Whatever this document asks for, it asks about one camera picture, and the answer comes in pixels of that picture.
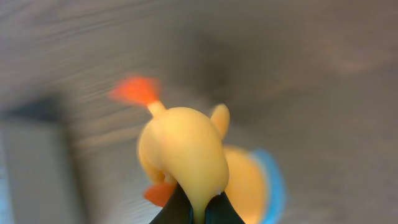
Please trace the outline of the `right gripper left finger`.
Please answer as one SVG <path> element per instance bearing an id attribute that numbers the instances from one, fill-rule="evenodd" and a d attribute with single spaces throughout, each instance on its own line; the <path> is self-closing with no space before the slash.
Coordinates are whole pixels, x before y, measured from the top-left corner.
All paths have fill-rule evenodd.
<path id="1" fill-rule="evenodd" d="M 149 224 L 193 224 L 193 208 L 179 184 L 165 207 Z"/>

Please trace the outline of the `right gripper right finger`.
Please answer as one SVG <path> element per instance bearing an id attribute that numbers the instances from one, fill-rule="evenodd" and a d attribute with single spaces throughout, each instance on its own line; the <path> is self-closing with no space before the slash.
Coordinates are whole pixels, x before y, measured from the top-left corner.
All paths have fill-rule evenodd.
<path id="1" fill-rule="evenodd" d="M 213 197 L 205 209 L 205 224 L 244 224 L 225 192 Z"/>

